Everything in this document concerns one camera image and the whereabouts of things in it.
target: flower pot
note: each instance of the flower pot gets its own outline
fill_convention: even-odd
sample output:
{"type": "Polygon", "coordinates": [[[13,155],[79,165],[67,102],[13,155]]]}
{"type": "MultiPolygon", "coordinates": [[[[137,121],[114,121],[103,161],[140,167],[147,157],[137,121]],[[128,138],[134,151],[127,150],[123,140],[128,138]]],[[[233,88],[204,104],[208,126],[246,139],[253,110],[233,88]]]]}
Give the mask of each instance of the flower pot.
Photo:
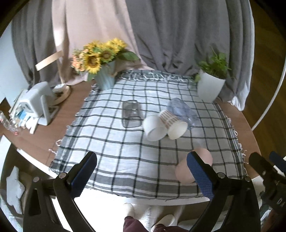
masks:
{"type": "Polygon", "coordinates": [[[108,90],[114,86],[115,83],[114,70],[115,70],[115,61],[109,62],[101,66],[101,69],[94,77],[99,89],[108,90]]]}
{"type": "Polygon", "coordinates": [[[197,94],[205,102],[213,102],[220,93],[225,80],[216,78],[212,75],[199,71],[200,80],[197,86],[197,94]]]}

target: plaid tablecloth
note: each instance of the plaid tablecloth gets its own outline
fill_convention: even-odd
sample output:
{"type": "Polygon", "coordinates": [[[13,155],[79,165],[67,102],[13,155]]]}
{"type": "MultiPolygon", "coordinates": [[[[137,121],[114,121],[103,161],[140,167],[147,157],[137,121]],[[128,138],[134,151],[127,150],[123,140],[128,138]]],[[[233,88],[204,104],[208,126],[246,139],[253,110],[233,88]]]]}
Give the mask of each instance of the plaid tablecloth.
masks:
{"type": "Polygon", "coordinates": [[[229,120],[217,104],[198,98],[190,78],[159,71],[126,71],[118,75],[112,89],[101,91],[95,86],[85,98],[50,168],[68,172],[88,151],[94,151],[98,164],[88,188],[142,199],[189,198],[202,193],[196,183],[180,184],[175,168],[197,147],[211,152],[216,172],[244,177],[242,154],[229,120]],[[123,101],[137,100],[146,117],[166,109],[175,97],[195,110],[200,119],[198,126],[181,138],[150,142],[142,127],[122,126],[123,101]]]}

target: potted plant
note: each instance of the potted plant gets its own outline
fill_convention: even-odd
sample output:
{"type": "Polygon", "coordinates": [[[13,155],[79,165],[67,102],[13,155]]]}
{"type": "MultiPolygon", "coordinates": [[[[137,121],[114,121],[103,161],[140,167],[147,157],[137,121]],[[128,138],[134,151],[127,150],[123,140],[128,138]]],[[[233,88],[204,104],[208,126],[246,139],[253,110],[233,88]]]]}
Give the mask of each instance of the potted plant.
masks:
{"type": "Polygon", "coordinates": [[[101,90],[114,86],[115,60],[136,61],[139,57],[126,49],[127,44],[114,38],[101,43],[94,41],[84,45],[83,50],[74,50],[71,66],[79,74],[88,73],[87,81],[96,80],[101,90]]]}
{"type": "Polygon", "coordinates": [[[195,78],[195,82],[198,82],[198,96],[205,102],[213,102],[225,84],[228,70],[231,70],[226,56],[212,50],[210,62],[201,61],[199,67],[200,71],[195,78]]]}

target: white flower pot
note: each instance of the white flower pot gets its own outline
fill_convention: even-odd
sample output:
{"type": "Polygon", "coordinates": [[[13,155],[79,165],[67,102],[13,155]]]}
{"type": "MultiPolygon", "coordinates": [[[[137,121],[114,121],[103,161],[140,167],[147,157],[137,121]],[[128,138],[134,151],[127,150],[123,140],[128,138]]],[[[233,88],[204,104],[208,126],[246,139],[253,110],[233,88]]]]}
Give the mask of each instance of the white flower pot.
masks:
{"type": "Polygon", "coordinates": [[[202,70],[199,71],[199,74],[200,80],[197,86],[198,96],[205,102],[213,102],[225,84],[225,80],[204,73],[202,70]]]}

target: white slipper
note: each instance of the white slipper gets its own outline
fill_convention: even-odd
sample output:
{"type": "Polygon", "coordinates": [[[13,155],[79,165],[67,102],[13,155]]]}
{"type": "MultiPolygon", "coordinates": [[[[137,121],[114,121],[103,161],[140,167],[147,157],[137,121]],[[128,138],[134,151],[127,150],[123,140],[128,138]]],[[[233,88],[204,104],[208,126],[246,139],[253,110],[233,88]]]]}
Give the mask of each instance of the white slipper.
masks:
{"type": "Polygon", "coordinates": [[[125,217],[135,217],[135,210],[132,204],[130,203],[125,203],[123,205],[123,212],[122,212],[125,217]]]}
{"type": "Polygon", "coordinates": [[[155,227],[159,224],[163,224],[164,226],[172,226],[174,222],[175,222],[175,216],[172,214],[168,214],[165,217],[163,217],[160,221],[158,221],[155,225],[152,226],[151,232],[153,232],[155,227]]]}

